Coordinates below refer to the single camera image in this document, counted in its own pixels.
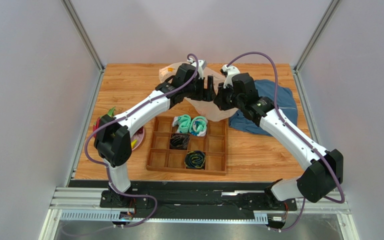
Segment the banana print plastic bag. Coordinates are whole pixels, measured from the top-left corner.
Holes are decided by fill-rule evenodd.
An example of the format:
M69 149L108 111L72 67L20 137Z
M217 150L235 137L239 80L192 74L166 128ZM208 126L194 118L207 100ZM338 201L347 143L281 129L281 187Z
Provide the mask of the banana print plastic bag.
M176 62L160 68L158 71L159 81L162 83L167 78L174 76L181 64L183 64L183 62ZM206 77L213 76L214 90L217 93L218 85L220 83L222 84L224 83L225 77L219 71L216 71L216 67L221 67L221 65L209 64L203 70L203 72ZM196 113L192 113L193 112L192 110L183 110L183 105L187 105L187 104L191 105ZM197 101L189 98L185 98L181 103L177 104L172 109L182 109L181 110L182 114L189 114L193 116L203 116L207 118L207 120L213 121L213 122L219 122L219 121L228 119L238 111L237 108L232 108L229 110L220 110L213 102Z

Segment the yellow banana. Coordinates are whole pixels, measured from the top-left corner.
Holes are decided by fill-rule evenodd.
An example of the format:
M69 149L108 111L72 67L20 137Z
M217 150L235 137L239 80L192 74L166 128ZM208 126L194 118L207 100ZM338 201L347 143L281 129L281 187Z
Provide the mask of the yellow banana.
M131 142L131 149L132 149L132 150L135 148L137 142L138 142L137 139L135 139L135 140L133 140L133 141Z

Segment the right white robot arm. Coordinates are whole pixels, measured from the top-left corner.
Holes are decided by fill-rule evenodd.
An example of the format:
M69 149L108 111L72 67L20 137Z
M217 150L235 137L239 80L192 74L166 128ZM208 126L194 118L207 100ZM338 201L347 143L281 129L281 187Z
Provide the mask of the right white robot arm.
M341 187L344 156L339 150L329 151L305 135L271 98L259 95L248 73L225 73L225 77L218 85L214 104L222 111L237 108L247 120L277 139L304 170L299 177L277 180L267 188L270 200L304 198L316 203Z

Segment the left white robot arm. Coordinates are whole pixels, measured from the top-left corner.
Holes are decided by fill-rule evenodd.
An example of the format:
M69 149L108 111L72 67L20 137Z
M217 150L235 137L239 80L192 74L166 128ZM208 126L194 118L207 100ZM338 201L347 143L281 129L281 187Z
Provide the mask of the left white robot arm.
M128 206L135 195L127 193L131 187L127 161L132 155L131 137L157 115L164 113L184 99L212 102L215 98L213 81L207 80L205 60L190 60L181 64L175 75L155 87L151 94L129 110L110 116L102 116L97 128L87 138L94 140L94 148L102 158L100 164L106 169L107 195L102 196L103 207Z

